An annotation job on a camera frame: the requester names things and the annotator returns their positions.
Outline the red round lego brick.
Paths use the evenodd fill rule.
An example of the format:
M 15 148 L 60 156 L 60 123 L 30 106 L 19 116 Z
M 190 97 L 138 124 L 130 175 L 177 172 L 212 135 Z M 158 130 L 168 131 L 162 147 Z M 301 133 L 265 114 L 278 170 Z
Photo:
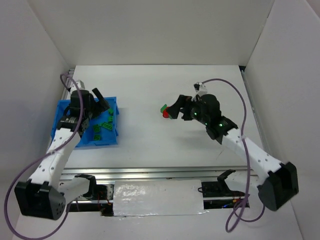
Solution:
M 165 118 L 165 119 L 169 119 L 169 113 L 168 113 L 168 107 L 163 111 L 162 113 L 162 116 Z

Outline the green square lego brick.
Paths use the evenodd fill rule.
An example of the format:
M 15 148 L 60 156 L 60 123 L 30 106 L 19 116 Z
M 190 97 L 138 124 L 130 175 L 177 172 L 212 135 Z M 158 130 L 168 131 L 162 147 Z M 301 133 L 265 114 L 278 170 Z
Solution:
M 99 133 L 101 131 L 101 126 L 99 124 L 95 124 L 92 126 L 92 129 L 95 133 Z

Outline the green lego plate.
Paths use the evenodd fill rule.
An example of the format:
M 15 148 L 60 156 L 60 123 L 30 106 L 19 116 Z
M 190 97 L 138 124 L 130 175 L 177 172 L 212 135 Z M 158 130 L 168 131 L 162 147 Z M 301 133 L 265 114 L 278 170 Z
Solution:
M 107 129 L 109 131 L 112 131 L 113 130 L 113 124 L 112 123 L 109 123 L 109 122 L 102 122 L 100 124 L 100 127 L 104 128 L 104 129 Z

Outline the green sloped lego brick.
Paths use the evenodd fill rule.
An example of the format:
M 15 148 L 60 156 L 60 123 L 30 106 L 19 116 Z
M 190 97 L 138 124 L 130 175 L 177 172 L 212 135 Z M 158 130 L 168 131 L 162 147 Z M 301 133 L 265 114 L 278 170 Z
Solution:
M 100 141 L 102 139 L 102 137 L 100 135 L 94 135 L 93 140 L 94 141 Z

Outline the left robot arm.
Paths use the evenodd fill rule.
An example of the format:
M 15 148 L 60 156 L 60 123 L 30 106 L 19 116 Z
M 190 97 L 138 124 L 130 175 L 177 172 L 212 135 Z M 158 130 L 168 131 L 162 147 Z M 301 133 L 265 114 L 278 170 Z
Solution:
M 75 90 L 56 130 L 46 156 L 26 182 L 19 181 L 14 193 L 21 214 L 58 220 L 67 204 L 79 196 L 92 198 L 97 194 L 93 175 L 78 174 L 70 182 L 60 184 L 65 165 L 90 125 L 90 120 L 109 109 L 109 103 L 94 88 Z

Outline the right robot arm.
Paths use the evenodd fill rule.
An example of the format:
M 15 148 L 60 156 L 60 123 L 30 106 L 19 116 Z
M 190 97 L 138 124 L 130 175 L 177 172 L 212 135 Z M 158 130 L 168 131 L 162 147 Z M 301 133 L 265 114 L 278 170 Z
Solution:
M 298 194 L 296 166 L 272 157 L 245 137 L 232 120 L 222 115 L 220 103 L 214 95 L 196 96 L 195 100 L 191 96 L 180 95 L 173 105 L 166 108 L 166 112 L 172 119 L 177 119 L 182 113 L 184 121 L 200 122 L 212 140 L 249 161 L 259 178 L 257 195 L 267 209 L 275 212 Z

